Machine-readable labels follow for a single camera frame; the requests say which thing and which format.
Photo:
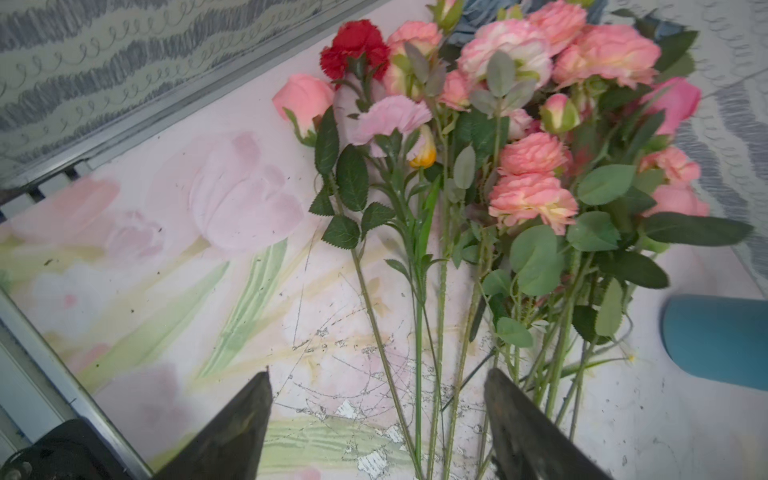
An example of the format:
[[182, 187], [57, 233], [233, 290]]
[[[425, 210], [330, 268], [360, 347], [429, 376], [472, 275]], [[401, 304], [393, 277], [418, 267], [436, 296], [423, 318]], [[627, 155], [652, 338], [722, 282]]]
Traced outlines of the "pink rose single stem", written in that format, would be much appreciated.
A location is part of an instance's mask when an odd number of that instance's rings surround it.
[[322, 186], [310, 206], [310, 212], [330, 219], [322, 240], [351, 254], [403, 443], [412, 463], [414, 476], [421, 479], [423, 473], [419, 449], [408, 429], [402, 402], [362, 269], [362, 251], [366, 234], [362, 232], [357, 221], [347, 215], [347, 207], [341, 198], [341, 187], [334, 173], [338, 160], [342, 156], [334, 99], [334, 89], [328, 82], [314, 76], [297, 74], [291, 76], [287, 83], [273, 96], [272, 103], [280, 115], [291, 123], [297, 140], [315, 150], [314, 163], [316, 171], [322, 179]]

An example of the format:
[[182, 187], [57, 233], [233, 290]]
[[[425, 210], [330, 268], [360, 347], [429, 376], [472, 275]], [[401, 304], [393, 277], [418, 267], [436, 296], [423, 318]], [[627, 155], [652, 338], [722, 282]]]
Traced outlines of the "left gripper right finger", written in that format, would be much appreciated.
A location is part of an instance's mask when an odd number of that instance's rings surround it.
[[498, 479], [610, 479], [502, 370], [489, 370], [484, 400]]

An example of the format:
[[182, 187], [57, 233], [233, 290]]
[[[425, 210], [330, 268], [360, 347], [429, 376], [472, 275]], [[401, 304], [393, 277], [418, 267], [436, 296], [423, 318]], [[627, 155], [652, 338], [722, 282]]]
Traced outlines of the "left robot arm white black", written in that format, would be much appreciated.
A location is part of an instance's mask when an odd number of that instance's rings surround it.
[[[500, 369], [484, 384], [500, 479], [605, 479], [582, 453]], [[268, 372], [258, 373], [214, 419], [158, 473], [158, 479], [253, 479], [272, 406]], [[128, 479], [122, 466], [85, 419], [68, 420], [2, 466], [4, 479]]]

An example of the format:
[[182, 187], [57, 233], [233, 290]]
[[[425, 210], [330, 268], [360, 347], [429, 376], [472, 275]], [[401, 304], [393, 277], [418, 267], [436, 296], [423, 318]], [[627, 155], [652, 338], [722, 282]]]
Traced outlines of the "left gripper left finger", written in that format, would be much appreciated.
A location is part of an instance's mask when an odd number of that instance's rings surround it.
[[262, 371], [154, 477], [254, 480], [272, 401], [269, 372]]

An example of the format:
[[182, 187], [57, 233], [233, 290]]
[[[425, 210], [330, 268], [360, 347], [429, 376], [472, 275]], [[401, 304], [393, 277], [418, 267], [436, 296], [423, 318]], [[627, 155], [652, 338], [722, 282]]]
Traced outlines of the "pink carnation spray stem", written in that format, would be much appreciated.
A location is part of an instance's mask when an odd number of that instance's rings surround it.
[[[437, 158], [438, 199], [446, 252], [476, 267], [460, 342], [467, 349], [485, 313], [496, 349], [511, 374], [533, 344], [530, 326], [548, 326], [525, 384], [553, 395], [564, 375], [574, 301], [562, 290], [559, 240], [579, 205], [564, 186], [572, 156], [564, 142], [564, 95], [544, 98], [539, 117], [529, 103], [545, 93], [560, 55], [588, 23], [587, 11], [555, 1], [523, 14], [502, 9], [463, 46], [447, 40], [458, 20], [408, 21], [387, 39], [387, 97], [425, 103]], [[430, 328], [440, 363], [442, 326]]]

